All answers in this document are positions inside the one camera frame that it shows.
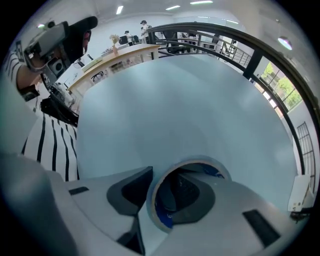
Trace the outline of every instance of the window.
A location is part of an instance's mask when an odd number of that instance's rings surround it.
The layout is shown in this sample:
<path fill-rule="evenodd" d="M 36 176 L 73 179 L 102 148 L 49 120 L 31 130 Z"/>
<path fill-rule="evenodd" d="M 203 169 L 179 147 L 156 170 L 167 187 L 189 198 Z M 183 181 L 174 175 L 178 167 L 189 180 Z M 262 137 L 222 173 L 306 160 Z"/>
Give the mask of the window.
<path fill-rule="evenodd" d="M 309 187 L 313 193 L 315 193 L 315 170 L 316 161 L 314 155 L 314 147 L 311 141 L 311 136 L 308 130 L 306 122 L 303 122 L 296 128 L 296 133 L 299 139 L 299 144 L 302 151 L 303 163 L 304 163 L 304 173 L 310 175 Z"/>
<path fill-rule="evenodd" d="M 288 110 L 294 108 L 302 98 L 292 82 L 271 61 L 261 78 L 277 93 Z"/>

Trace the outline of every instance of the ceiling light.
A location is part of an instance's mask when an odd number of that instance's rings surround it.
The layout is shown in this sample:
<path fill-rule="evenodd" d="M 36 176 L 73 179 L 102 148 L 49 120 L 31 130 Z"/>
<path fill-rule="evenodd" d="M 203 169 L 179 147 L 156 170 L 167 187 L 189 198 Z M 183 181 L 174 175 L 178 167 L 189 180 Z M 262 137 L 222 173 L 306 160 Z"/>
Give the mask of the ceiling light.
<path fill-rule="evenodd" d="M 292 45 L 291 42 L 289 41 L 289 39 L 285 36 L 280 36 L 278 38 L 278 41 L 280 44 L 282 44 L 285 48 L 287 48 L 288 50 L 292 50 Z"/>
<path fill-rule="evenodd" d="M 230 20 L 230 19 L 227 19 L 226 21 L 227 21 L 227 22 L 232 22 L 232 23 L 235 23 L 235 24 L 239 24 L 238 22 L 233 21 L 233 20 Z"/>
<path fill-rule="evenodd" d="M 197 1 L 197 2 L 191 2 L 191 5 L 198 5 L 198 4 L 210 4 L 213 3 L 213 1 Z"/>
<path fill-rule="evenodd" d="M 118 9 L 116 10 L 117 15 L 121 13 L 123 7 L 123 5 L 118 7 Z"/>
<path fill-rule="evenodd" d="M 180 5 L 175 5 L 175 6 L 167 8 L 166 10 L 169 11 L 169 10 L 172 10 L 172 9 L 175 9 L 175 8 L 179 8 L 179 7 L 180 7 Z"/>

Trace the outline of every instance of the wooden countertop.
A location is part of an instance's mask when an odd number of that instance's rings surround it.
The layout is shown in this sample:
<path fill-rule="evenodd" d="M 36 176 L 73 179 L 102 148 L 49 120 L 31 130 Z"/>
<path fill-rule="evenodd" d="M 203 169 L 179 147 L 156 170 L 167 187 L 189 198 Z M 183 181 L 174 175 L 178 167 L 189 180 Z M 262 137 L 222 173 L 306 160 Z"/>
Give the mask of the wooden countertop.
<path fill-rule="evenodd" d="M 124 49 L 118 50 L 118 54 L 108 54 L 102 58 L 102 61 L 98 62 L 97 64 L 93 65 L 90 67 L 86 72 L 83 73 L 83 75 L 75 81 L 68 89 L 67 91 L 70 91 L 72 87 L 75 87 L 79 82 L 81 82 L 84 78 L 88 76 L 93 76 L 96 74 L 99 70 L 99 67 L 102 65 L 105 65 L 107 63 L 113 62 L 117 59 L 122 59 L 123 57 L 126 57 L 132 53 L 139 53 L 145 50 L 151 50 L 151 49 L 156 49 L 159 48 L 159 44 L 146 44 L 146 43 L 139 43 L 135 44 L 133 46 L 126 47 Z"/>

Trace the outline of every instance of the green trees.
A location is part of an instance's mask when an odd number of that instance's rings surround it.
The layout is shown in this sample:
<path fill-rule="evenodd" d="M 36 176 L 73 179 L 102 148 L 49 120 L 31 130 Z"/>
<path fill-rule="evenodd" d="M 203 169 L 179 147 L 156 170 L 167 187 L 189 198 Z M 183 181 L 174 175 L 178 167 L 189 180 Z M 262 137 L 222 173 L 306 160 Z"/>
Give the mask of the green trees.
<path fill-rule="evenodd" d="M 265 79 L 267 77 L 267 75 L 271 75 L 273 72 L 274 72 L 274 68 L 272 67 L 271 62 L 269 61 L 268 65 L 266 66 L 266 68 L 261 76 L 262 76 L 262 78 Z"/>
<path fill-rule="evenodd" d="M 268 75 L 272 77 L 276 75 L 274 73 L 274 68 L 272 67 L 271 62 L 268 63 L 261 77 L 265 79 L 266 82 L 268 82 L 266 79 Z M 299 92 L 286 76 L 280 79 L 276 76 L 273 81 L 273 83 L 276 82 L 276 86 L 272 87 L 274 88 L 276 93 L 284 100 L 284 104 L 289 110 L 302 100 Z"/>

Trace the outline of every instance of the blue tape roll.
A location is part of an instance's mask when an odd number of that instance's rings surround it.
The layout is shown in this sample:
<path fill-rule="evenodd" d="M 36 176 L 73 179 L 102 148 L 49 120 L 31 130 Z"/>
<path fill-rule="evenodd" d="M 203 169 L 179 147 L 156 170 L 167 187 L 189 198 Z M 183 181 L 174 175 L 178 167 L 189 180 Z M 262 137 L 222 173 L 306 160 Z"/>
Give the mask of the blue tape roll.
<path fill-rule="evenodd" d="M 213 159 L 212 157 L 204 155 L 188 157 L 176 164 L 173 164 L 168 168 L 154 166 L 154 178 L 148 189 L 146 197 L 146 208 L 153 223 L 159 229 L 167 233 L 170 232 L 173 227 L 172 216 L 171 213 L 164 208 L 161 200 L 157 198 L 157 191 L 168 174 L 170 174 L 177 168 L 183 167 L 188 164 L 196 165 L 197 171 L 199 172 L 204 172 L 214 177 L 231 180 L 229 172 L 221 162 Z"/>

